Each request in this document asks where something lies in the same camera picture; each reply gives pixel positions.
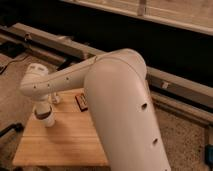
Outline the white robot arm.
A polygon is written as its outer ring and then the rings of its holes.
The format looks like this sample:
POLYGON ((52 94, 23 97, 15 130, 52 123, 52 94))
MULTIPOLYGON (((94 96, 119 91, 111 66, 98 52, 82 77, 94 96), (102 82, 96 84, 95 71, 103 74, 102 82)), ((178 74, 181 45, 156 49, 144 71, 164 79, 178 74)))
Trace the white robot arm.
POLYGON ((132 49, 94 56, 50 74, 28 66, 21 92, 44 115, 49 94, 83 88, 98 137, 112 171, 171 171, 161 138, 143 57, 132 49))

